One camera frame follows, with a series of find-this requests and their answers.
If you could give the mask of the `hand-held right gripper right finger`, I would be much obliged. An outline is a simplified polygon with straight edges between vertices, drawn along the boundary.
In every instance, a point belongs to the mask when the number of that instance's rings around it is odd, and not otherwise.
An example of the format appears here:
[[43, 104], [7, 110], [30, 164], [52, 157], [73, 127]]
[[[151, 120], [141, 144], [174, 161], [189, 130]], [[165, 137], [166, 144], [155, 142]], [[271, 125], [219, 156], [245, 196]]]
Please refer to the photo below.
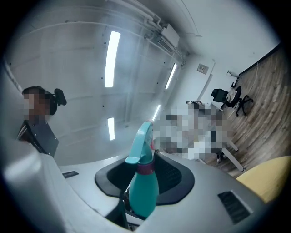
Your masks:
[[[201, 162], [160, 152], [170, 162], [187, 167], [194, 176], [192, 190], [178, 203], [157, 206], [140, 225], [140, 233], [244, 233], [265, 211], [262, 199], [222, 170]], [[249, 212], [234, 224], [219, 194], [231, 192]]]

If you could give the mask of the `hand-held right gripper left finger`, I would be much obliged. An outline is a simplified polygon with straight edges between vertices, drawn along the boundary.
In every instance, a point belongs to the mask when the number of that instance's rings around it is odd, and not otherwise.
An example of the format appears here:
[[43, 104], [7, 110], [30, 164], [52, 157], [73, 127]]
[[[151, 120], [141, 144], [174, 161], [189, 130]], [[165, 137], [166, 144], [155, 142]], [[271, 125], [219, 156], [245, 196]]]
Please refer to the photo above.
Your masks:
[[123, 194], [128, 188], [136, 165], [116, 156], [96, 162], [59, 166], [68, 184], [92, 209], [105, 218], [124, 218]]

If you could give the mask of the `white rectangular table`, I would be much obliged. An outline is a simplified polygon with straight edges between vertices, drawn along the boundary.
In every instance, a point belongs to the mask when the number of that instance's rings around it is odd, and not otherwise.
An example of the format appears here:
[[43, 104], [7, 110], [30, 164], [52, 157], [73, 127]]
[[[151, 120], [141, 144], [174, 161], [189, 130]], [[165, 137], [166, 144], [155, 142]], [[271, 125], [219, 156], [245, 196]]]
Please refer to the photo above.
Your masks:
[[228, 132], [218, 130], [206, 131], [203, 136], [198, 137], [198, 142], [193, 142], [193, 148], [188, 148], [188, 158], [203, 160], [210, 155], [221, 152], [240, 172], [244, 171], [243, 166], [229, 152], [227, 146], [230, 146], [236, 152], [238, 151], [238, 147], [228, 137]]

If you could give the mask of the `ceiling tube light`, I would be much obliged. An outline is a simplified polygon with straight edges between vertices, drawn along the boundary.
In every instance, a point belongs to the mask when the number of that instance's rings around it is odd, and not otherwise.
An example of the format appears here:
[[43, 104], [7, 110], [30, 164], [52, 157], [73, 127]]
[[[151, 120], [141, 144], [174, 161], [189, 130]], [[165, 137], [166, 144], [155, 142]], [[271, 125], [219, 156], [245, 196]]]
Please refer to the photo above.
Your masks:
[[107, 119], [107, 126], [108, 126], [108, 131], [109, 131], [109, 137], [110, 140], [115, 139], [115, 124], [114, 124], [114, 118], [110, 117]]
[[120, 40], [120, 33], [112, 31], [107, 48], [106, 62], [105, 62], [105, 87], [114, 86], [114, 72], [115, 61]]
[[155, 113], [154, 113], [154, 115], [153, 115], [153, 117], [152, 117], [152, 121], [154, 121], [154, 120], [156, 119], [156, 116], [157, 116], [157, 114], [158, 114], [158, 112], [159, 112], [160, 107], [161, 107], [161, 105], [158, 105], [158, 106], [157, 106], [157, 108], [156, 108], [156, 110], [155, 110]]
[[168, 89], [168, 88], [169, 88], [169, 85], [170, 85], [171, 80], [172, 80], [172, 78], [173, 78], [173, 76], [174, 76], [174, 73], [175, 73], [175, 71], [176, 71], [176, 68], [177, 68], [177, 64], [174, 63], [174, 64], [173, 64], [173, 67], [172, 67], [172, 69], [171, 69], [170, 75], [169, 75], [169, 77], [168, 77], [167, 83], [166, 83], [166, 85], [165, 85], [165, 89]]

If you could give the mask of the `dark chest-mounted plate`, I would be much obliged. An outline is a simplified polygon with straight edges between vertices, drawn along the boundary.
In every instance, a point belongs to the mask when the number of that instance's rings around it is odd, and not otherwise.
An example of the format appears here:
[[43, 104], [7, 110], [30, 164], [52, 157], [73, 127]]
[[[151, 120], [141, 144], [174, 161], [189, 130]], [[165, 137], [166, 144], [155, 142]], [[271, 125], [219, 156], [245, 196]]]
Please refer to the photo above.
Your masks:
[[33, 143], [40, 153], [55, 156], [59, 141], [48, 122], [28, 124]]

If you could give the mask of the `yellow round table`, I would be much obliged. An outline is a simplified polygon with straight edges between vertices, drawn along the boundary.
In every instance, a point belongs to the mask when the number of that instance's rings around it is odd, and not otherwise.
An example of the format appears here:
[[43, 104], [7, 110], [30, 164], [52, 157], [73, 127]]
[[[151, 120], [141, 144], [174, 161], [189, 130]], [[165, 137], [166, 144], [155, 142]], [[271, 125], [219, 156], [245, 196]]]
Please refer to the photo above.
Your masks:
[[291, 156], [277, 157], [253, 167], [237, 181], [268, 203], [279, 196], [290, 173]]

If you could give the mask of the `black office chair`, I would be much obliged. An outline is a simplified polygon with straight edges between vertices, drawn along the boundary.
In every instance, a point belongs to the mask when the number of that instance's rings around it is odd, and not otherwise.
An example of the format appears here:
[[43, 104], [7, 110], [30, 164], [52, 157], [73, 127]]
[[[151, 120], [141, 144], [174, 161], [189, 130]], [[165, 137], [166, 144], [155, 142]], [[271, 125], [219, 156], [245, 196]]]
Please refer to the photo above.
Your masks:
[[250, 98], [248, 95], [245, 95], [244, 97], [241, 97], [241, 86], [233, 87], [237, 90], [236, 96], [232, 102], [226, 101], [226, 96], [228, 94], [228, 91], [225, 91], [223, 89], [214, 89], [211, 93], [211, 96], [213, 97], [214, 102], [220, 102], [226, 105], [228, 108], [235, 108], [236, 109], [236, 116], [238, 117], [239, 110], [242, 110], [244, 116], [246, 116], [246, 112], [244, 110], [244, 105], [247, 102], [254, 102], [252, 98]]

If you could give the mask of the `grey garment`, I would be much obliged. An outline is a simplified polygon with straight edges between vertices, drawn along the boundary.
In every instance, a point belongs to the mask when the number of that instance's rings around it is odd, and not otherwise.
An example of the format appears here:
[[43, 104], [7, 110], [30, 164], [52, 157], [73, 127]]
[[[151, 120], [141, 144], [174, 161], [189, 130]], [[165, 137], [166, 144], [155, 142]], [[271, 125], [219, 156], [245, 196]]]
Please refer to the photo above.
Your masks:
[[227, 102], [232, 102], [236, 96], [237, 90], [235, 88], [231, 88], [226, 96]]

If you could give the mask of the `white ceiling air conditioner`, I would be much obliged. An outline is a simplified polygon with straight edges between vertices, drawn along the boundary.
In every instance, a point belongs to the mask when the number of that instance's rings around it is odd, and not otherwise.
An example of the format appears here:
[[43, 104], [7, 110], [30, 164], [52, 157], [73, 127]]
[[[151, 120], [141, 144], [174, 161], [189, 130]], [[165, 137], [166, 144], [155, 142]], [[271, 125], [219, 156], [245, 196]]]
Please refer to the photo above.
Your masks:
[[179, 39], [180, 37], [173, 27], [170, 24], [164, 24], [156, 40], [158, 44], [172, 53], [178, 47]]

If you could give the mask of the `white ceiling pipe bundle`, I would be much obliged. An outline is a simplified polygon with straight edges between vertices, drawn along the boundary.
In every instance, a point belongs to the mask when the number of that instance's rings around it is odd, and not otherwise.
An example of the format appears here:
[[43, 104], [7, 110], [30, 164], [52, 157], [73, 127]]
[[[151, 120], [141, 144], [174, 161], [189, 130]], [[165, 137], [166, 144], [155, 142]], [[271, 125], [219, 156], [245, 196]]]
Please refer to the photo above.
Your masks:
[[140, 3], [138, 0], [135, 0], [137, 6], [143, 10], [145, 13], [147, 13], [148, 15], [150, 15], [153, 18], [154, 23], [156, 23], [158, 26], [160, 26], [160, 22], [161, 22], [161, 18], [155, 14], [154, 12], [152, 12], [149, 8], [147, 8], [146, 6], [144, 6], [142, 3]]

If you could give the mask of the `grey wall electrical panel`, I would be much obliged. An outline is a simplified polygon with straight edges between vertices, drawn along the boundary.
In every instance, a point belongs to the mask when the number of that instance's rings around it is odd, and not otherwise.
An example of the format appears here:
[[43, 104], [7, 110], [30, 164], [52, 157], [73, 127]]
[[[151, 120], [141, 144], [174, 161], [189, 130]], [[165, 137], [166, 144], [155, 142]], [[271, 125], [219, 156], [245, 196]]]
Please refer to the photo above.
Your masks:
[[204, 75], [207, 74], [208, 69], [209, 69], [208, 66], [203, 65], [203, 64], [201, 64], [201, 63], [200, 63], [200, 64], [198, 65], [198, 67], [197, 67], [197, 71], [200, 72], [200, 73], [202, 73], [202, 74], [204, 74]]

